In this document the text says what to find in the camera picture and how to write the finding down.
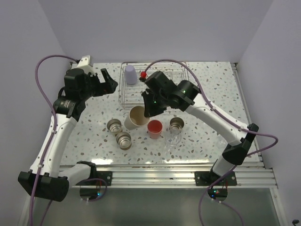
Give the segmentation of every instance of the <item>wire basket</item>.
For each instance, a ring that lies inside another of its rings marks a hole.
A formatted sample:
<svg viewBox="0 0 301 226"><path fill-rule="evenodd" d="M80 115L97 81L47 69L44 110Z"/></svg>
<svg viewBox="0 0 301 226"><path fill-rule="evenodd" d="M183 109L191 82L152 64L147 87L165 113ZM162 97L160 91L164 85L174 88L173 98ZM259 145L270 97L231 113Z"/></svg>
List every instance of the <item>wire basket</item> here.
<svg viewBox="0 0 301 226"><path fill-rule="evenodd" d="M145 91L147 86L138 80L135 85L128 85L125 80L124 71L125 67L131 64L136 70L137 77L140 77L140 73L144 71L148 64L146 63L132 63L125 62L121 65L120 69L120 89L119 89L119 102L123 109L129 110L135 106L144 106L142 92ZM153 74L156 71L162 71L169 79L171 79L176 85L182 80L189 80L187 69L181 65L175 63L157 63L149 68L147 71L148 75ZM176 112L175 109L169 109L169 112Z"/></svg>

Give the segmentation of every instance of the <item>tabletop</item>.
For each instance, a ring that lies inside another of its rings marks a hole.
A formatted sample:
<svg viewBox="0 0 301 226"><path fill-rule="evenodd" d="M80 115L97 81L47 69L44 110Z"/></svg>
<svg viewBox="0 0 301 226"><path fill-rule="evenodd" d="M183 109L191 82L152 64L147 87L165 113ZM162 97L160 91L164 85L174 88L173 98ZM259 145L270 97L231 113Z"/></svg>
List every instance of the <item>tabletop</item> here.
<svg viewBox="0 0 301 226"><path fill-rule="evenodd" d="M148 65L144 62L130 64L141 70ZM234 118L248 124L242 97L229 62L186 62L186 64L197 75L205 94L211 101ZM148 136L146 126L131 131L123 126L123 131L128 132L132 137L132 147L126 151L119 148L115 136L107 130L106 124L113 118L119 119L123 124L131 107L130 97L127 97L126 93L126 84L121 78L125 65L127 64L97 63L93 65L100 80L103 80L100 69L106 68L111 77L119 82L119 86L113 94L87 100L87 107L67 142L61 165L74 165L81 160L92 161L99 165L215 162L224 150L226 141L200 119L178 110L167 110L164 114L151 118L163 124L162 136L156 140ZM176 77L179 75L177 71L183 69L172 63L156 64L150 69L158 70L158 67L164 68L165 65L166 70L172 68L175 77L173 79L179 79ZM196 84L192 76L184 73L191 82ZM140 92L141 90L137 89L137 92L130 96L140 96ZM181 117L185 125L180 143L171 150L167 150L164 135L173 117ZM254 150L256 147L252 144L250 152ZM246 158L245 161L259 162L260 159L255 154Z"/></svg>

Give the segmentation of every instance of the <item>gray floor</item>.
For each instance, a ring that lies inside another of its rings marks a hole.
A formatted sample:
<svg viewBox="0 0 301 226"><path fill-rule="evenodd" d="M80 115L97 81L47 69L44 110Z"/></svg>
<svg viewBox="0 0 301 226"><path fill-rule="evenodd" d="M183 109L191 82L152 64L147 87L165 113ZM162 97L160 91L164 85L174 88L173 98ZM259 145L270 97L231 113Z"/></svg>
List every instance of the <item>gray floor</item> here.
<svg viewBox="0 0 301 226"><path fill-rule="evenodd" d="M198 201L203 189L108 189L106 196L86 205L79 190L71 189L61 203L54 202L43 226L198 226ZM227 203L242 215L246 226L278 226L269 189L231 189ZM35 225L47 202L37 200ZM203 205L206 226L240 226L229 208L211 202Z"/></svg>

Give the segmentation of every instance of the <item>red ball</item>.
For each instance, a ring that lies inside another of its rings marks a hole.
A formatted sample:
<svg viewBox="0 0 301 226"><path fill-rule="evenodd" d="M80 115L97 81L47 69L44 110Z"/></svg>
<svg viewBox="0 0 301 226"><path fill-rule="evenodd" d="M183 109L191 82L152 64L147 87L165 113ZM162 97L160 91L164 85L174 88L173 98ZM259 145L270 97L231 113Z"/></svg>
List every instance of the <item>red ball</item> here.
<svg viewBox="0 0 301 226"><path fill-rule="evenodd" d="M146 78L146 72L141 72L140 77L145 79Z"/></svg>

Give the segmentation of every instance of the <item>stainless steel cup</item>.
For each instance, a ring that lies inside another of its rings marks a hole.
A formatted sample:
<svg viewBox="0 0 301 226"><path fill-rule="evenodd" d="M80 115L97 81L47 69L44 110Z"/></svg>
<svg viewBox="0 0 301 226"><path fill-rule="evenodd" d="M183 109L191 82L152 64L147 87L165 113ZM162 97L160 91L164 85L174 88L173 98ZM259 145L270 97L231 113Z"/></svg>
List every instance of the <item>stainless steel cup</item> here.
<svg viewBox="0 0 301 226"><path fill-rule="evenodd" d="M184 125L185 125L185 123L184 123L183 119L181 119L179 117L172 118L169 123L170 129L175 129L178 132L181 132Z"/></svg>
<svg viewBox="0 0 301 226"><path fill-rule="evenodd" d="M107 123L107 128L112 134L116 136L117 134L122 132L121 121L118 119L111 119Z"/></svg>
<svg viewBox="0 0 301 226"><path fill-rule="evenodd" d="M116 136L116 142L122 150L128 150L132 146L131 135L121 132Z"/></svg>

